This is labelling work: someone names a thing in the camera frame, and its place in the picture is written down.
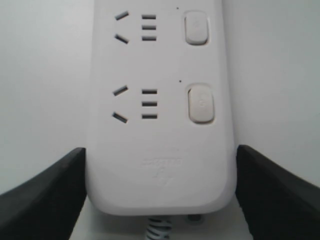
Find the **white wall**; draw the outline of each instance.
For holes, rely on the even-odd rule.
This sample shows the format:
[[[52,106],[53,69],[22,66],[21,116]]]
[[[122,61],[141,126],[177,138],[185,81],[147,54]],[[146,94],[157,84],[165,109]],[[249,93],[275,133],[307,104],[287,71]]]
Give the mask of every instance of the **white wall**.
[[[320,186],[320,1],[223,4],[237,142]],[[0,0],[0,193],[85,146],[93,6]],[[176,239],[251,239],[235,199],[201,227],[174,222]],[[72,239],[137,239],[143,224],[87,201]]]

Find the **power strip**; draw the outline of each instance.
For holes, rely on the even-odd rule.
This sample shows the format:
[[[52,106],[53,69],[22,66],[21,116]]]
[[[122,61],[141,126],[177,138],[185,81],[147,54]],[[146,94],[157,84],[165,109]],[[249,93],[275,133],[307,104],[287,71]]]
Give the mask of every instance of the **power strip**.
[[[86,186],[114,215],[224,207],[236,162],[220,0],[96,0]]]

